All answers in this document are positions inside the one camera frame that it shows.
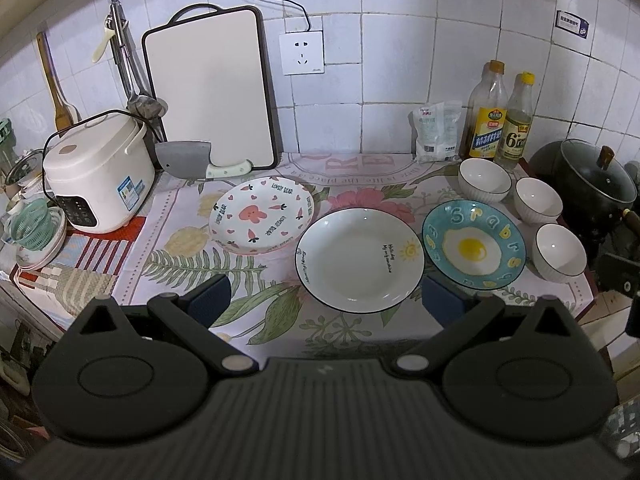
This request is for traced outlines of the teal fried egg plate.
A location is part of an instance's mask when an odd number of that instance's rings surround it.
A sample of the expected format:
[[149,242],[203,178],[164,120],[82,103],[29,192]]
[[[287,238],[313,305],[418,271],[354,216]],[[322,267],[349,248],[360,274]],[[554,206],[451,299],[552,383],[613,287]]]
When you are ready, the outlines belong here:
[[424,218],[425,251],[435,268],[458,285],[490,292],[523,272],[526,244],[512,219],[474,200],[450,200]]

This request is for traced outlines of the white plate with sun drawing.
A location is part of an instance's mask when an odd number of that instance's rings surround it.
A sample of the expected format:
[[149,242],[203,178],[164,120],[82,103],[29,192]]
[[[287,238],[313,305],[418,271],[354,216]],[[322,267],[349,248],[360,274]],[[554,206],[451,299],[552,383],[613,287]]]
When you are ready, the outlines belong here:
[[388,212],[349,208],[314,222],[298,240],[295,270],[306,291],[351,314],[383,312],[420,285],[424,250],[416,232]]

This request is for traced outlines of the white ribbed bowl front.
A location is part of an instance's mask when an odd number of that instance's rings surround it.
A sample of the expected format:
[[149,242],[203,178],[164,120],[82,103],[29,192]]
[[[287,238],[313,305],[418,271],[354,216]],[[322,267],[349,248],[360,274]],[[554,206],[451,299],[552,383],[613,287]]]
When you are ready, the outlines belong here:
[[579,238],[565,226],[541,226],[533,241],[533,263],[546,281],[568,283],[585,271],[587,255]]

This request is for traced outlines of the white ribbed bowl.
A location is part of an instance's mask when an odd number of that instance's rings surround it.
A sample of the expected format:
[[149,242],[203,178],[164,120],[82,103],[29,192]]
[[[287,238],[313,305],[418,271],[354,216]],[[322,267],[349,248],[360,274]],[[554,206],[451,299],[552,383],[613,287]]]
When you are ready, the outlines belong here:
[[559,194],[547,183],[531,177],[515,183],[514,205],[521,219],[530,226],[554,223],[563,210]]
[[484,158],[464,160],[459,166],[458,183],[466,198],[485,204],[501,202],[512,188],[510,174]]
[[546,281],[568,283],[585,271],[587,255],[579,238],[565,226],[541,226],[533,241],[533,263]]

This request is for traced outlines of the white plate pink rabbit carrots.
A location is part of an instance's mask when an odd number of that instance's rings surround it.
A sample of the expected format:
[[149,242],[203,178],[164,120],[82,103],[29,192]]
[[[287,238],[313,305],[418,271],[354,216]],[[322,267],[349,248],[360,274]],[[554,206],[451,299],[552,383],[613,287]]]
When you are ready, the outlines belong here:
[[301,183],[260,177],[224,193],[213,206],[208,230],[235,255],[273,252],[296,240],[314,220],[314,199]]

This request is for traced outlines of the white rice cooker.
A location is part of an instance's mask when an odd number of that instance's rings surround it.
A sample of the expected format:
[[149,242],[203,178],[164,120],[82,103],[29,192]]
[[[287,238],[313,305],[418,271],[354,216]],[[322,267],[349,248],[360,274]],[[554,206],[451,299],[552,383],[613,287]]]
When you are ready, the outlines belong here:
[[116,110],[77,125],[47,149],[43,171],[55,203],[81,232],[127,224],[155,179],[144,122]]

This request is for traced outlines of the vinegar bottle yellow cap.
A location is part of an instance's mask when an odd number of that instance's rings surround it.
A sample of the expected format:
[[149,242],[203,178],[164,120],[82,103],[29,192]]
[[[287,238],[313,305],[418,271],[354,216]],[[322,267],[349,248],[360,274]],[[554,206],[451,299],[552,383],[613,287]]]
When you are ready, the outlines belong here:
[[495,156],[495,162],[506,171],[515,168],[525,151],[533,122],[534,84],[533,73],[518,74],[513,92],[506,104],[506,121]]

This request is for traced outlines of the green strainer basket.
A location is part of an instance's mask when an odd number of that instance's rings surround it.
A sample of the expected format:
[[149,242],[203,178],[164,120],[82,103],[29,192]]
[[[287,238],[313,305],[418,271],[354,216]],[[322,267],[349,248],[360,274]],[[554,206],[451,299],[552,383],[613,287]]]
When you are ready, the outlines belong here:
[[9,222],[9,233],[14,243],[33,252],[45,248],[55,231],[56,226],[44,198],[28,203]]

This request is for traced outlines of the white plastic salt bag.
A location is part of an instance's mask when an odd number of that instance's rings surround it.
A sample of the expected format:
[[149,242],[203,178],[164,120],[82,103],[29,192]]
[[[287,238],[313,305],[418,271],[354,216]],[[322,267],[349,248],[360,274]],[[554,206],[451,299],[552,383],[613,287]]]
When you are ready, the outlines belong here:
[[424,104],[412,112],[416,160],[420,164],[446,162],[457,157],[461,116],[460,101]]

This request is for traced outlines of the hanging steel ladle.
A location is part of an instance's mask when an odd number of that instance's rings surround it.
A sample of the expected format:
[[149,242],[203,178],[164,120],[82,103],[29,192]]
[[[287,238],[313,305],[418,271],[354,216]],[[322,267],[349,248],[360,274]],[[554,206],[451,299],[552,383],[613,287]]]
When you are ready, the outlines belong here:
[[126,32],[127,22],[119,0],[111,0],[110,17],[114,29],[112,38],[114,62],[126,94],[128,110],[147,120],[162,117],[166,108],[146,90],[140,70],[134,62],[134,54],[128,32]]

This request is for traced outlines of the glass pot lid left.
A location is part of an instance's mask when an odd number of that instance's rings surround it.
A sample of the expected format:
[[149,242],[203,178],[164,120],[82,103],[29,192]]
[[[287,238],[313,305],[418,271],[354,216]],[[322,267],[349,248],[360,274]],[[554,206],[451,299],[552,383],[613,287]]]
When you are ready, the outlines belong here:
[[43,149],[27,151],[11,168],[6,176],[6,186],[17,185],[26,188],[42,173]]

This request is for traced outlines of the wooden spatula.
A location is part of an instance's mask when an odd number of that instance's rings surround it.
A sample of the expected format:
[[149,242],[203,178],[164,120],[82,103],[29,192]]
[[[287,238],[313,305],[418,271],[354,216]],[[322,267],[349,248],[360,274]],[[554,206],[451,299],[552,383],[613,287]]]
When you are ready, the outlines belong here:
[[36,41],[44,78],[46,78],[53,105],[55,128],[58,131],[66,130],[79,122],[78,110],[67,102],[63,96],[63,91],[55,73],[46,34],[38,32]]

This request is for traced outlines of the white cutting board black rim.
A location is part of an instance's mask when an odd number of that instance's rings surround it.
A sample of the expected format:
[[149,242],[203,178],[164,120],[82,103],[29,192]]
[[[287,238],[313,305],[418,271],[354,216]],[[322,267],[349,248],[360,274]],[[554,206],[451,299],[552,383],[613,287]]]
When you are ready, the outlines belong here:
[[262,14],[195,3],[141,39],[152,95],[167,105],[168,143],[204,142],[209,162],[278,163]]

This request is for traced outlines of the cream plastic rice spoon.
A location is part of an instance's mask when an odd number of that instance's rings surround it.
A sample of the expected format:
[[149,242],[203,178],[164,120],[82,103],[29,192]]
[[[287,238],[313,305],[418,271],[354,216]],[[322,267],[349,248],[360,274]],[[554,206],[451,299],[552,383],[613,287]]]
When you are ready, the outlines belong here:
[[96,47],[96,50],[93,51],[91,62],[97,63],[105,53],[106,47],[110,43],[111,39],[115,36],[115,29],[113,25],[113,18],[111,14],[107,14],[104,20],[104,29],[102,38]]

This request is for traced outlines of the blue white wall sticker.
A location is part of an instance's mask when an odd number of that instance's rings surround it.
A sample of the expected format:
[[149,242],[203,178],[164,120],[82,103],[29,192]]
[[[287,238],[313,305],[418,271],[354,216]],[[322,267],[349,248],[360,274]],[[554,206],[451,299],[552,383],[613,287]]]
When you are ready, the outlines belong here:
[[586,39],[589,32],[589,23],[586,20],[562,10],[556,11],[555,26],[582,39]]

